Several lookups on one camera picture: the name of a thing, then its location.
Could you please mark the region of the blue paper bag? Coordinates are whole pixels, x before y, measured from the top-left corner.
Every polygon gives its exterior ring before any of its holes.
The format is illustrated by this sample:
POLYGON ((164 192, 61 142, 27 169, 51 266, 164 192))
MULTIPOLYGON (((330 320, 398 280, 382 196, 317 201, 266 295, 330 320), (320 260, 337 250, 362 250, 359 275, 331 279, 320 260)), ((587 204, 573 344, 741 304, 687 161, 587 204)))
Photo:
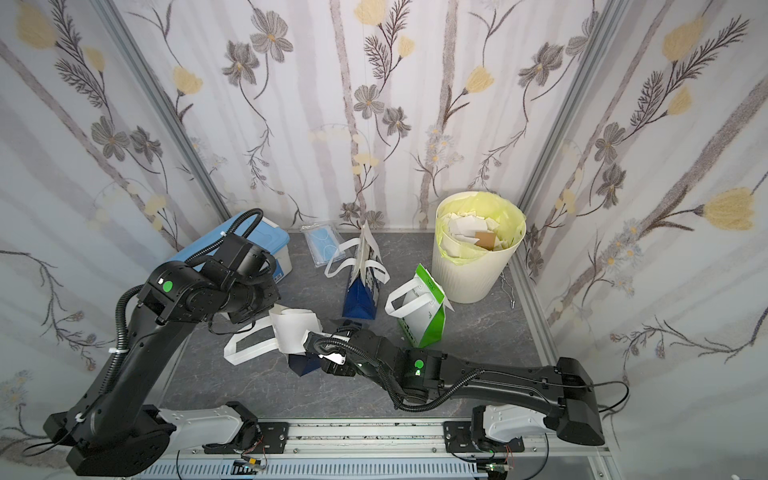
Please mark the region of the blue paper bag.
POLYGON ((358 237, 342 242, 334 251, 332 260, 325 267, 325 276, 332 278, 350 269, 342 306, 343 318, 363 321, 376 318, 381 286, 390 280, 381 260, 379 245, 368 223, 362 226, 358 237))
MULTIPOLYGON (((277 348, 277 343, 274 338, 274 332, 268 312, 264 317, 261 317, 253 322, 251 327, 244 327, 243 329, 237 331, 225 345, 223 350, 223 357, 228 363, 232 365, 240 365, 273 351, 280 352, 277 348), (240 347, 240 344, 249 336, 262 331, 270 333, 271 337, 247 347, 240 347)), ((283 355, 288 361, 290 370, 299 377, 305 376, 315 370, 318 370, 321 367, 320 358, 314 354, 305 353, 303 355, 283 355)))

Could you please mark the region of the white receipt paper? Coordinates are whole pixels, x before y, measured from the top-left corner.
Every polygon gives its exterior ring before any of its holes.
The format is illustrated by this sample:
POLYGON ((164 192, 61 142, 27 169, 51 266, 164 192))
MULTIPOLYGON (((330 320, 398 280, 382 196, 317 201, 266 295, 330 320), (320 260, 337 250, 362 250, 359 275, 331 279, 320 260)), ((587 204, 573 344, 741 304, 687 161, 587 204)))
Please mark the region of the white receipt paper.
POLYGON ((320 320, 309 309, 286 308, 275 305, 269 311, 269 319, 277 348, 283 354, 305 354, 304 342, 308 332, 323 332, 320 320))

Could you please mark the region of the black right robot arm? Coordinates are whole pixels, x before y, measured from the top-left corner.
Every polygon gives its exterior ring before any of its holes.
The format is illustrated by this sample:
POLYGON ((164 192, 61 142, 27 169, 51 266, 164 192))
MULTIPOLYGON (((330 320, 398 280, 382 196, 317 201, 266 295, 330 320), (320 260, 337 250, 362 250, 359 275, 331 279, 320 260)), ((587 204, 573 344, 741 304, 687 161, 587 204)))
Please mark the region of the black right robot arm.
POLYGON ((438 350, 400 348, 369 330, 346 336, 308 331, 303 347, 328 363, 329 374, 361 375, 380 386, 397 410, 426 412, 453 398, 512 405, 542 414, 544 427, 562 441, 605 444, 596 384, 573 358, 540 367, 482 364, 438 350))

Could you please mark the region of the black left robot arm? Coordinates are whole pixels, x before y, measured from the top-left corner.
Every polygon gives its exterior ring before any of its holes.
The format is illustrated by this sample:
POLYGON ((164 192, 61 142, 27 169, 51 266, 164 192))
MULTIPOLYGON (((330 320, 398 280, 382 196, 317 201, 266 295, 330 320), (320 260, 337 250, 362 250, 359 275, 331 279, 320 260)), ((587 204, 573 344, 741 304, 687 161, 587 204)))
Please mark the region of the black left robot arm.
POLYGON ((253 322, 277 302, 277 261, 248 238, 262 219, 259 208, 235 217, 216 241, 159 265, 119 298, 108 363, 75 406, 44 423, 52 446, 68 448, 76 475, 133 476, 170 448, 235 452, 256 439, 256 418, 237 402, 179 415, 146 399, 198 324, 220 314, 235 325, 253 322))

